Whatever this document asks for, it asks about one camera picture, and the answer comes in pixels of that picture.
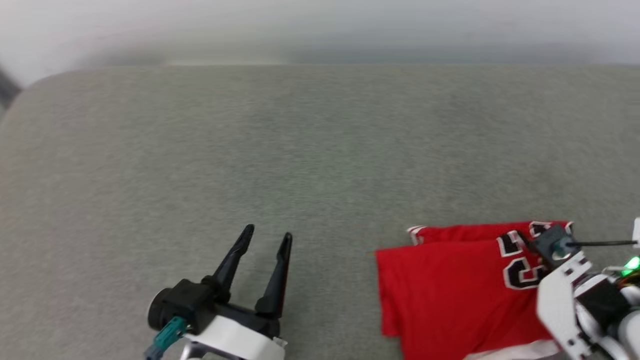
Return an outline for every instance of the white wall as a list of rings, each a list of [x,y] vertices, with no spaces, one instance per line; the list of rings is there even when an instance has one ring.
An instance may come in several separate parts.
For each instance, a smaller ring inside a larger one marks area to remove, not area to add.
[[[18,85],[141,63],[640,62],[638,0],[0,0]]]

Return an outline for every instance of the wire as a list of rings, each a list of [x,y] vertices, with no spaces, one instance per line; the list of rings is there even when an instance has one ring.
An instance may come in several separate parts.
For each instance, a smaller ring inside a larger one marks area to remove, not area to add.
[[[637,241],[634,240],[618,240],[618,241],[582,241],[575,243],[566,243],[566,246],[578,247],[578,246],[619,246],[619,245],[635,245]]]

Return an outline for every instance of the jersey number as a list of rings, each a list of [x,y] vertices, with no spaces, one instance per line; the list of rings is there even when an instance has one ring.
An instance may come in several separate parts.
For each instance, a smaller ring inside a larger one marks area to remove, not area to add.
[[[525,246],[524,240],[517,231],[510,231],[496,239],[500,247],[500,255],[503,258],[521,254]],[[531,268],[527,258],[521,256],[511,260],[502,271],[504,285],[514,290],[524,290],[538,287],[544,276],[544,266]]]

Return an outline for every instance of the gray table surface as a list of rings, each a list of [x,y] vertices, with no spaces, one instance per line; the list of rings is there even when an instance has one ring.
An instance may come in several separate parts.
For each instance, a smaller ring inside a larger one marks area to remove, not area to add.
[[[232,300],[253,305],[292,232],[289,358],[399,359],[365,253],[407,244],[415,224],[567,218],[584,240],[628,238],[639,115],[626,66],[46,79],[0,123],[0,357],[141,358],[150,299],[212,272],[254,223]],[[631,250],[588,254],[603,266]]]

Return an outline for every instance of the folded red shirt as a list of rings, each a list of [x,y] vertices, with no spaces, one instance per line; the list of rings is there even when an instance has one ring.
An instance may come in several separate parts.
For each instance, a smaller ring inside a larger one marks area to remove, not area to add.
[[[382,333],[407,360],[469,354],[552,339],[536,316],[543,275],[524,246],[551,224],[414,227],[419,246],[376,252]]]

